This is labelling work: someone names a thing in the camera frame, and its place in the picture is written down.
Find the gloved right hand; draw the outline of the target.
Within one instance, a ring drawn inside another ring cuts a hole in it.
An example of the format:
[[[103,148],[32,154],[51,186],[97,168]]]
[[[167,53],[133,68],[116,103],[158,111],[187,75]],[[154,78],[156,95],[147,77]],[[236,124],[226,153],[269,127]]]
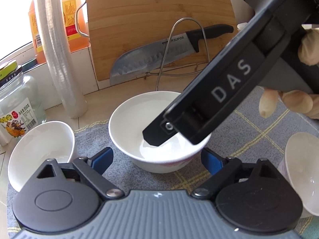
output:
[[[307,66],[318,64],[318,28],[308,30],[298,48],[298,57]],[[268,88],[264,88],[260,98],[260,116],[269,118],[275,112],[279,98],[292,112],[305,114],[311,119],[318,119],[317,94],[307,94],[299,90],[281,92]]]

